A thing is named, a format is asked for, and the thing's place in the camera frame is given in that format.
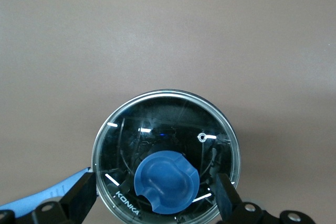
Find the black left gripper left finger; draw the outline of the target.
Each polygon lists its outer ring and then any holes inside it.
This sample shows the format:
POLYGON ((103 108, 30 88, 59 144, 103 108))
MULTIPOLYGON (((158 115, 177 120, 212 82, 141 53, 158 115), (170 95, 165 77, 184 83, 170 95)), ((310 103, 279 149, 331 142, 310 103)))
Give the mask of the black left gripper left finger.
POLYGON ((45 190, 1 205, 1 223, 83 223, 96 199, 95 173, 75 173, 45 190))

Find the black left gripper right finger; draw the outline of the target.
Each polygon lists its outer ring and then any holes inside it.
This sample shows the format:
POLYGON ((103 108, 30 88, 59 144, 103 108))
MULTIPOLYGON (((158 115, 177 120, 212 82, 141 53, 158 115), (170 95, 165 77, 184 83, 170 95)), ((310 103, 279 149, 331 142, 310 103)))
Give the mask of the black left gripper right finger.
POLYGON ((215 199, 222 218, 219 223, 315 223, 303 212, 285 210, 275 217, 255 203, 242 201, 226 174, 216 176, 215 199))

